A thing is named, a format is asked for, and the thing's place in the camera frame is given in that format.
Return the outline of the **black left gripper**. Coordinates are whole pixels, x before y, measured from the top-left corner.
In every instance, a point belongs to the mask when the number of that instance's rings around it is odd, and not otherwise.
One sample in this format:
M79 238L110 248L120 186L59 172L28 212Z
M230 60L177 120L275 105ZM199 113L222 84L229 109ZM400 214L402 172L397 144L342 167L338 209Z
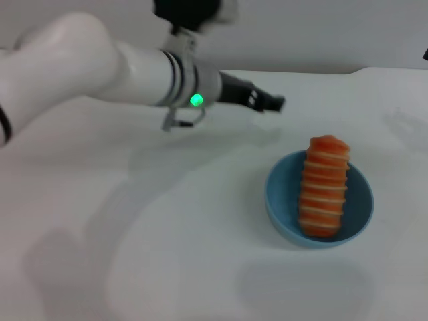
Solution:
M281 112L286 99L257 88L252 82L220 72L221 93L218 102L248 107L256 112Z

